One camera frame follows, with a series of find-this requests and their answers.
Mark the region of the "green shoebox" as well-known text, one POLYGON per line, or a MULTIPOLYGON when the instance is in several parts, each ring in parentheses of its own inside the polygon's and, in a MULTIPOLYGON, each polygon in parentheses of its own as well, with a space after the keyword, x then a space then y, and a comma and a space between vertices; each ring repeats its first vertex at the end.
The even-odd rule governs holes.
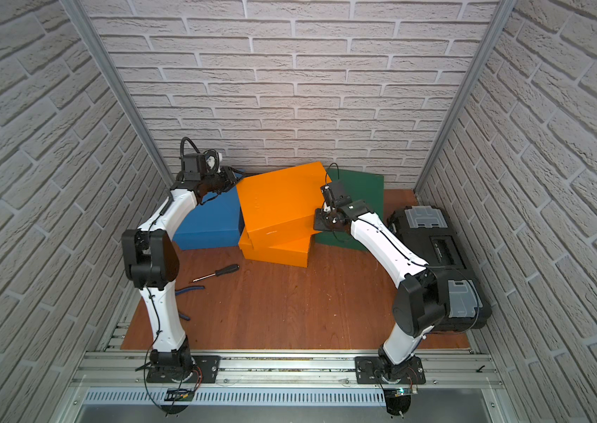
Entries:
MULTIPOLYGON (((384 176, 337 169, 336 166, 328 170, 331 181, 341 180, 345 190, 354 201, 363 200, 373 211, 380 216, 384 213, 384 176)), ((333 246, 348 250, 366 251, 364 245, 353 239, 349 234, 337 232, 331 234, 321 232, 314 235, 316 244, 333 246)))

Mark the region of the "orange shoebox front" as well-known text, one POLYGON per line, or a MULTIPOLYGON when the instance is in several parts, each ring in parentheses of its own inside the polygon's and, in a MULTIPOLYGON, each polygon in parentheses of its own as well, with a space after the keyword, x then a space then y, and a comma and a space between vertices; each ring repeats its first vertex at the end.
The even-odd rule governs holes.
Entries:
POLYGON ((323 205, 321 187, 329 180, 320 162, 244 178, 237 191, 253 247, 266 249, 315 234, 314 214, 323 205))

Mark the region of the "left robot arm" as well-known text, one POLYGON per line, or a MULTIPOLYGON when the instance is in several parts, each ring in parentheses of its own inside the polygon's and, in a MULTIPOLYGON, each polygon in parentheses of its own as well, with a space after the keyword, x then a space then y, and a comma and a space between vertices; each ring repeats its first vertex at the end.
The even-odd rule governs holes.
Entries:
POLYGON ((172 238, 208 194, 226 193, 243 177, 242 171, 227 166, 210 174, 180 176, 155 213, 122 234, 124 270, 142 296, 152 328, 152 345, 143 365, 151 377, 182 381, 196 366, 177 308, 175 280, 180 261, 172 238))

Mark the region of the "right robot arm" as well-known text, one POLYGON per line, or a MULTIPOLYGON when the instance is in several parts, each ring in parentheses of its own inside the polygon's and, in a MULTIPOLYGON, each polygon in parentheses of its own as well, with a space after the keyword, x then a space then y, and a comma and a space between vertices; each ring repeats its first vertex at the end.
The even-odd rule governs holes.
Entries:
POLYGON ((424 336, 447 314, 445 304, 433 297, 432 286, 438 279, 431 266, 399 241, 362 201, 316 209, 314 229, 350 234, 386 270, 397 289, 392 307, 395 325, 379 355, 390 374, 408 364, 424 336))

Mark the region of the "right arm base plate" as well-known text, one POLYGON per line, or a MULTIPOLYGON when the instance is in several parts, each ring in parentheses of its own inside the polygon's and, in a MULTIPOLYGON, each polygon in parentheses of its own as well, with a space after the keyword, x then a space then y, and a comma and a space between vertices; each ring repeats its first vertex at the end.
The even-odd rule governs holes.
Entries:
POLYGON ((391 364, 386 357, 358 356, 354 359, 357 384, 423 385, 425 370, 418 356, 401 364, 391 364))

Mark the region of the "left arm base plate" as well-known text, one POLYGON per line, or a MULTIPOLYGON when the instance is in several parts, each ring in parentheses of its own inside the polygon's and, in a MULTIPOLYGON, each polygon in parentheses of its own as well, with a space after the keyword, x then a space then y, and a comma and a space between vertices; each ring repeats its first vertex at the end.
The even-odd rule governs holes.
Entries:
POLYGON ((216 382, 221 356, 195 355, 192 357, 190 367, 151 365, 147 370, 146 382, 148 384, 195 384, 199 380, 203 384, 216 382))

